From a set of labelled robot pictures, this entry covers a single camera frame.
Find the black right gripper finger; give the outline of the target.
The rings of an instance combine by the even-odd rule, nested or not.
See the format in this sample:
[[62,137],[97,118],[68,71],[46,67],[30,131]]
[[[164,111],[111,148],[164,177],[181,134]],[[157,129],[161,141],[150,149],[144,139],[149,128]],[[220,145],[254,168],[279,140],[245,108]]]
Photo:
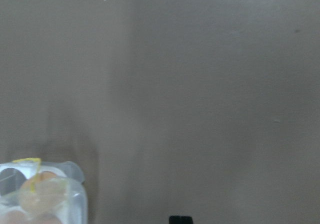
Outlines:
[[169,224],[181,224],[181,216],[170,216],[168,219]]
[[193,224],[193,219],[190,216],[181,216],[181,224]]

